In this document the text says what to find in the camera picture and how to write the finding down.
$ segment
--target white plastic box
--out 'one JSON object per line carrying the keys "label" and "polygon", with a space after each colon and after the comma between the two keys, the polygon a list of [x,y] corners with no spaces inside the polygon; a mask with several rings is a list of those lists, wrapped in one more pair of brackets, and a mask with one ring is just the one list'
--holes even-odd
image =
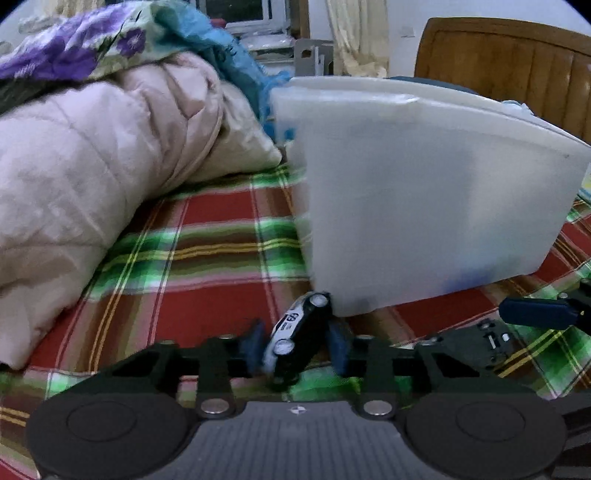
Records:
{"label": "white plastic box", "polygon": [[591,148],[515,106],[400,80],[272,91],[314,288],[350,316],[536,271]]}

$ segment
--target round black pad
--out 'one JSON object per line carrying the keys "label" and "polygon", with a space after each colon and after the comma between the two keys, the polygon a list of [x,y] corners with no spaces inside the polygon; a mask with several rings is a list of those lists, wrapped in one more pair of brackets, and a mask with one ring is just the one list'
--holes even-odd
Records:
{"label": "round black pad", "polygon": [[563,418],[535,394],[432,393],[408,412],[405,429],[419,456],[467,480],[537,475],[567,435]]}
{"label": "round black pad", "polygon": [[62,478],[136,478],[168,463],[189,429],[187,415],[164,394],[62,394],[27,422],[38,467]]}

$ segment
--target purple flower pattern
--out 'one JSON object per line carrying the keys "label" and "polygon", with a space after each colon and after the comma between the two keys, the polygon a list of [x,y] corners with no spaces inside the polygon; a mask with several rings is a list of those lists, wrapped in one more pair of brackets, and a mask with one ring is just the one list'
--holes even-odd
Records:
{"label": "purple flower pattern", "polygon": [[[133,11],[132,5],[122,3],[69,18],[3,57],[0,79],[86,80],[98,64],[98,39],[119,33]],[[145,32],[140,38],[136,39],[136,36],[125,34],[126,54],[145,48]]]}
{"label": "purple flower pattern", "polygon": [[136,53],[142,53],[146,46],[146,32],[141,28],[132,28],[117,42],[117,49],[130,59]]}

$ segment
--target plaid blanket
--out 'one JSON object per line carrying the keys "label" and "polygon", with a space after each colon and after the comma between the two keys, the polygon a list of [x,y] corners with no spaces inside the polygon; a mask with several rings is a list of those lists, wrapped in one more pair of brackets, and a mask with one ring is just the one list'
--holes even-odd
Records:
{"label": "plaid blanket", "polygon": [[[36,478],[24,429],[45,399],[163,339],[181,346],[243,333],[254,318],[270,328],[309,288],[292,220],[285,166],[186,187],[147,203],[109,251],[78,304],[58,319],[23,372],[0,372],[0,478]],[[426,334],[495,317],[507,295],[552,298],[591,276],[591,207],[577,199],[538,272],[354,317],[356,333],[408,344]],[[591,342],[565,332],[515,328],[519,350],[498,374],[554,398],[591,384]],[[260,379],[235,379],[238,397],[276,394]],[[284,400],[332,400],[357,391],[323,358]],[[178,400],[194,402],[195,378]]]}

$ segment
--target window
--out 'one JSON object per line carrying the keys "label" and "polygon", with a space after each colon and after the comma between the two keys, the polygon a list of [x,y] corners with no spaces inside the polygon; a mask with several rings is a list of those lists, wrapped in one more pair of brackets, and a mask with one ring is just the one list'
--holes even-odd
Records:
{"label": "window", "polygon": [[232,34],[289,27],[285,0],[190,0],[211,18],[223,18]]}

